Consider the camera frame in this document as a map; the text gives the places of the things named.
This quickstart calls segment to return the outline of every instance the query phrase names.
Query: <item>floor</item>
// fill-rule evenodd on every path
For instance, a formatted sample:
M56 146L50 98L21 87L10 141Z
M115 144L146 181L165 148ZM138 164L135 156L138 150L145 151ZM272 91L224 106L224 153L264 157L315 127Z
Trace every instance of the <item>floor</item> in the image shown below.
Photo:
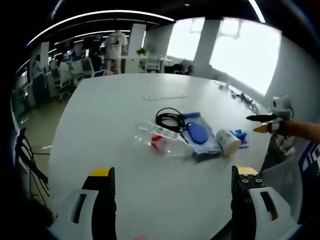
M69 98L64 97L61 102L52 98L49 102L40 108L32 108L28 112L21 114L17 118L20 128L26 128L25 136L28 139L32 152L34 153L50 153L51 146L55 137L56 128L63 111L68 103ZM37 167L48 176L49 155L34 155ZM30 193L41 204L51 209L50 198L41 188L39 180L30 176Z

